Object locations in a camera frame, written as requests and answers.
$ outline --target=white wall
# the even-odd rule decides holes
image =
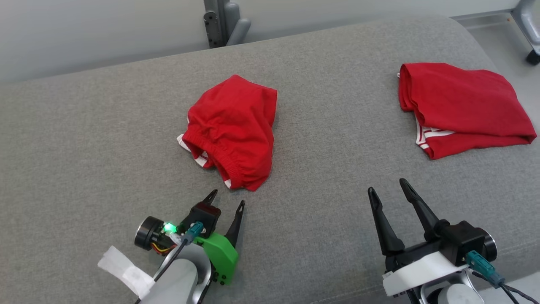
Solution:
[[[402,13],[446,16],[518,0],[233,0],[252,20],[247,41]],[[0,82],[207,48],[203,0],[2,0]]]

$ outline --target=yellow wire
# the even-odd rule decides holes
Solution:
[[[156,249],[159,252],[165,252],[168,251],[170,248],[167,249],[159,249],[158,245],[156,243],[152,243],[154,245],[154,249]]]

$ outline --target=folded red garment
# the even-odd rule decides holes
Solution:
[[[206,91],[187,113],[178,143],[225,185],[255,191],[270,175],[278,92],[238,75]]]
[[[512,85],[497,73],[406,63],[399,76],[401,109],[414,111],[416,143],[431,159],[536,138]]]

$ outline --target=gray fabric surface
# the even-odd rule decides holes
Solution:
[[[0,303],[131,303],[102,254],[114,245],[153,274],[156,255],[133,245],[140,222],[181,220],[214,188],[221,233],[247,204],[234,282],[205,303],[406,302],[382,290],[367,197],[375,187],[406,245],[422,241],[400,177],[440,217],[489,231],[508,279],[540,270],[539,140],[429,160],[399,107],[403,62],[495,70],[464,28],[428,16],[1,87]],[[232,74],[279,92],[273,171],[254,193],[227,190],[176,142]]]

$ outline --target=gray metal bracket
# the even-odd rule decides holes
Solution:
[[[535,0],[520,0],[511,14],[536,54],[540,55],[540,33],[532,18],[534,2]]]
[[[244,41],[251,21],[240,18],[240,7],[229,0],[204,0],[203,16],[208,45],[211,49]]]

